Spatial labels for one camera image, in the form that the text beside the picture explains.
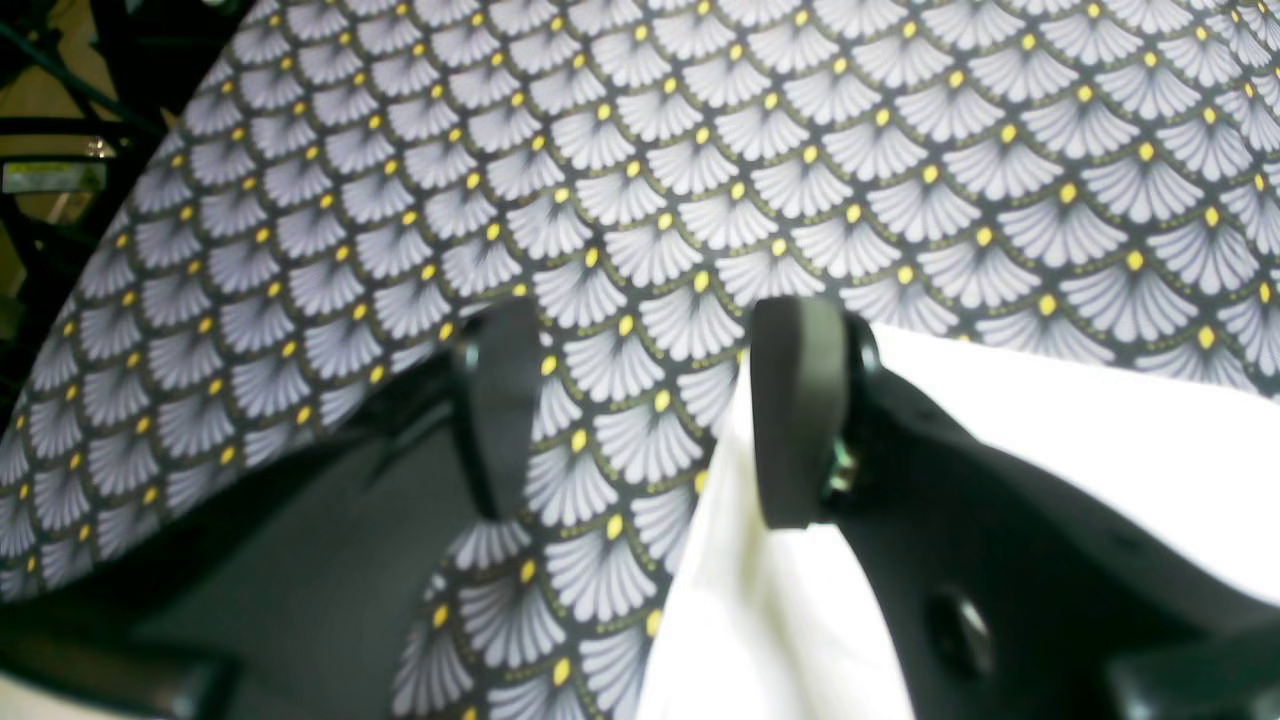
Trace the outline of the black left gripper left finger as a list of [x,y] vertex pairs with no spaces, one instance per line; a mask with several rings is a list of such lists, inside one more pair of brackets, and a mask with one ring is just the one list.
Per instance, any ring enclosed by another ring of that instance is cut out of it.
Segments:
[[471,315],[335,432],[3,609],[5,719],[378,719],[428,578],[521,505],[531,300]]

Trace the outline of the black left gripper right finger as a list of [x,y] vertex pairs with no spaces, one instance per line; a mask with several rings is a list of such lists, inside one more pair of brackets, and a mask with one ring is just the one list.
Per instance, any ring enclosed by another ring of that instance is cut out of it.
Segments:
[[919,719],[1275,719],[1277,609],[978,439],[818,297],[750,314],[756,492],[832,523]]

